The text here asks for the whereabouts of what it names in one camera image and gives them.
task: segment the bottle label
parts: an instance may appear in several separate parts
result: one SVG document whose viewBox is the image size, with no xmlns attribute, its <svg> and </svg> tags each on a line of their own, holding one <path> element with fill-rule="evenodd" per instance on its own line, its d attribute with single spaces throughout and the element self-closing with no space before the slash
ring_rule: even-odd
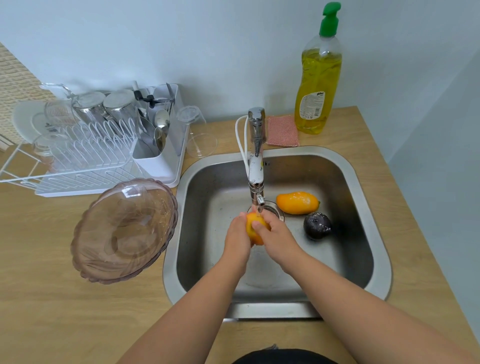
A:
<svg viewBox="0 0 480 364">
<path fill-rule="evenodd" d="M 306 120 L 317 119 L 324 108 L 325 92 L 318 91 L 305 95 L 300 103 L 300 117 Z"/>
</svg>

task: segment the yellow fruit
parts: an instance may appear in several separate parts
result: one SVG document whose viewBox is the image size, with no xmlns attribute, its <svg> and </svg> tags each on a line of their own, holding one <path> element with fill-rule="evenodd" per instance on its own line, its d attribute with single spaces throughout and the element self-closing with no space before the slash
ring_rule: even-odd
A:
<svg viewBox="0 0 480 364">
<path fill-rule="evenodd" d="M 316 211 L 320 202 L 314 195 L 299 191 L 290 194 L 279 194 L 276 197 L 276 204 L 287 214 L 304 215 Z"/>
<path fill-rule="evenodd" d="M 250 238 L 250 241 L 255 245 L 263 245 L 264 241 L 262 240 L 260 235 L 258 235 L 257 232 L 253 229 L 252 221 L 260 222 L 263 226 L 265 226 L 269 230 L 270 230 L 270 225 L 268 225 L 265 222 L 262 215 L 260 215 L 258 212 L 249 212 L 247 214 L 247 235 Z"/>
</svg>

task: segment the kitchen sink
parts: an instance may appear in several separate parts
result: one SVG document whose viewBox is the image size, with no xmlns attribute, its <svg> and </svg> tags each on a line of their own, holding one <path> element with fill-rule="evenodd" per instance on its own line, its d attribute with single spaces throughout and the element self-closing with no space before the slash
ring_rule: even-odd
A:
<svg viewBox="0 0 480 364">
<path fill-rule="evenodd" d="M 385 299 L 392 269 L 352 166 L 338 153 L 316 146 L 264 151 L 264 195 L 306 191 L 320 200 L 333 233 L 312 241 L 304 216 L 285 214 L 285 223 L 308 254 L 346 279 Z M 251 204 L 240 153 L 201 159 L 188 168 L 177 189 L 179 223 L 165 256 L 163 281 L 177 302 L 220 259 L 231 220 Z M 318 313 L 300 286 L 263 246 L 251 249 L 247 271 L 233 294 L 226 318 L 313 318 Z"/>
</svg>

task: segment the pink sponge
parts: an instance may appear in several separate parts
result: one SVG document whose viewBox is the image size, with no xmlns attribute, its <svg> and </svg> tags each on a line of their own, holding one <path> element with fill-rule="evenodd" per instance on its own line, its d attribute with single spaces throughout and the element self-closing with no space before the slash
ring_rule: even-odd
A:
<svg viewBox="0 0 480 364">
<path fill-rule="evenodd" d="M 299 134 L 293 115 L 268 117 L 268 140 L 272 146 L 299 146 Z"/>
</svg>

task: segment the avocado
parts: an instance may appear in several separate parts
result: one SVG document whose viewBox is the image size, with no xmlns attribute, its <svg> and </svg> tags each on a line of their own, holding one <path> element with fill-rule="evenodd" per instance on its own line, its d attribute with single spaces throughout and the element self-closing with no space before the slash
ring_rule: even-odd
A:
<svg viewBox="0 0 480 364">
<path fill-rule="evenodd" d="M 332 232 L 332 223 L 327 215 L 318 211 L 312 212 L 305 217 L 303 229 L 309 238 L 319 240 Z"/>
</svg>

